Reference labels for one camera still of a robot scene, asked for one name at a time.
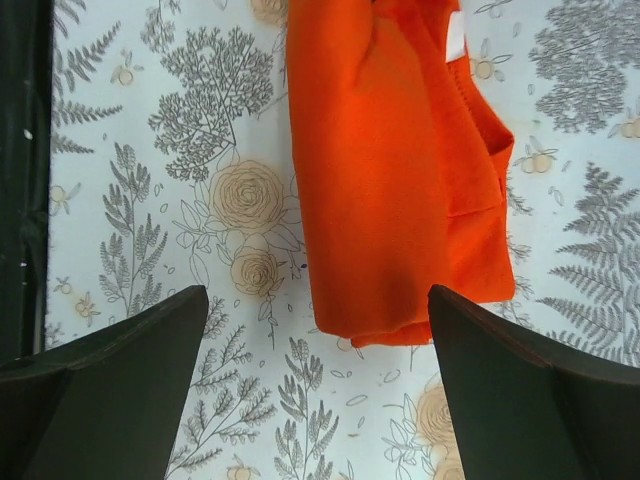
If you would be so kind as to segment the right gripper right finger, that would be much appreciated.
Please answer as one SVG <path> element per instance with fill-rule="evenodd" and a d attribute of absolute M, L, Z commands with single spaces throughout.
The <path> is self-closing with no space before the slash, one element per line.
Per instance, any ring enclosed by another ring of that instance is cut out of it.
<path fill-rule="evenodd" d="M 428 309 L 466 478 L 638 478 L 638 369 L 567 347 L 441 285 Z"/>

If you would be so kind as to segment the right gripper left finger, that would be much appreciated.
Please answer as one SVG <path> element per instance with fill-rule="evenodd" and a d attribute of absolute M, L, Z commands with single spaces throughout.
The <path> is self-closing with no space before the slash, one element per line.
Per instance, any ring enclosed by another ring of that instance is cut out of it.
<path fill-rule="evenodd" d="M 208 315 L 202 286 L 1 367 L 4 479 L 161 479 Z"/>

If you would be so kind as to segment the orange t shirt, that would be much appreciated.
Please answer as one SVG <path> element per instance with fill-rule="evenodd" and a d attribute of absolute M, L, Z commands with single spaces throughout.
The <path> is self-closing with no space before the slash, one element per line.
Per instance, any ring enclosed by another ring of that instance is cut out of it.
<path fill-rule="evenodd" d="M 477 89 L 456 1 L 294 1 L 292 158 L 317 327 L 425 344 L 428 293 L 515 293 L 514 139 Z"/>

